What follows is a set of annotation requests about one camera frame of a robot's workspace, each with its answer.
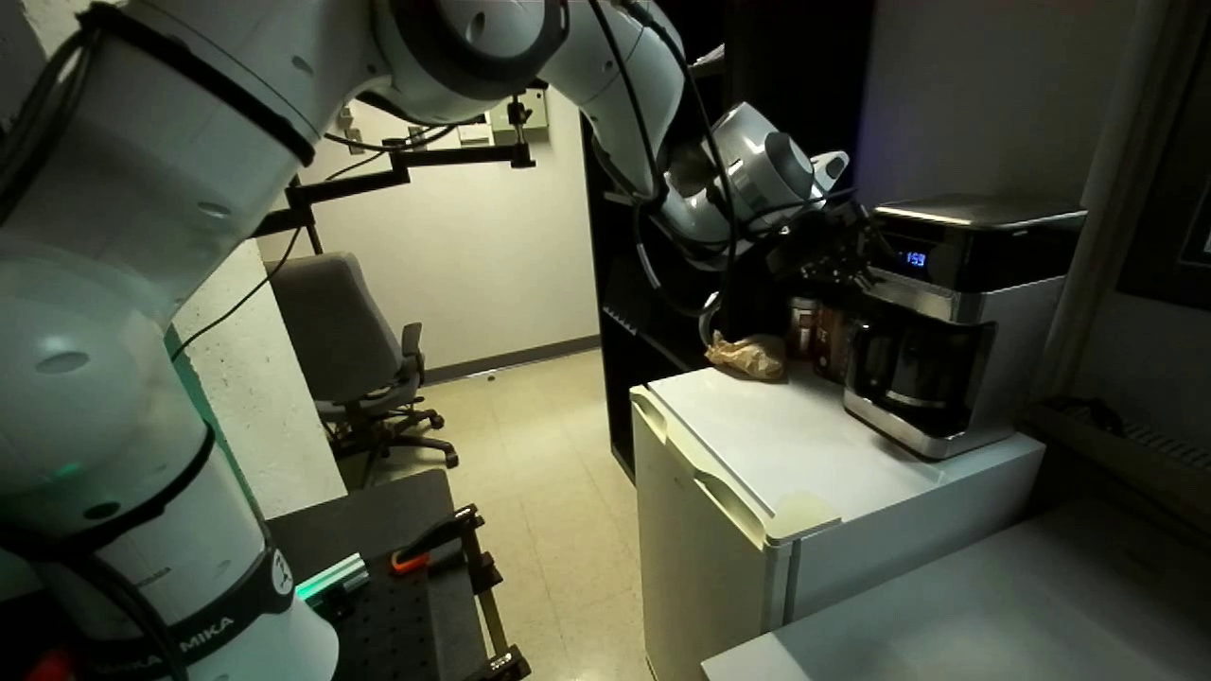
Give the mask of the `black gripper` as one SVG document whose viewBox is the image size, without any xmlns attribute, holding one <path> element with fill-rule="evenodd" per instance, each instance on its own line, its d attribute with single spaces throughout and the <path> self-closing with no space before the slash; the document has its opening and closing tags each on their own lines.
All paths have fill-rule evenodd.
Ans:
<svg viewBox="0 0 1211 681">
<path fill-rule="evenodd" d="M 781 224 L 759 247 L 759 269 L 803 294 L 842 294 L 869 282 L 869 215 L 854 206 L 803 211 Z"/>
</svg>

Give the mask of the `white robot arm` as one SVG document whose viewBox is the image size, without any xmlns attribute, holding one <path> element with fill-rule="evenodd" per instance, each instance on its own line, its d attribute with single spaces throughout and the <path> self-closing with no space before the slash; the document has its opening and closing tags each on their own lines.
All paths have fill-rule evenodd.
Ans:
<svg viewBox="0 0 1211 681">
<path fill-rule="evenodd" d="M 659 162 L 683 51 L 654 0 L 116 0 L 80 14 L 4 139 L 0 535 L 106 681 L 333 681 L 335 634 L 296 596 L 168 350 L 180 302 L 260 228 L 353 99 L 468 122 L 542 81 L 683 247 L 726 252 L 827 196 L 757 105 L 704 134 L 707 182 Z"/>
</svg>

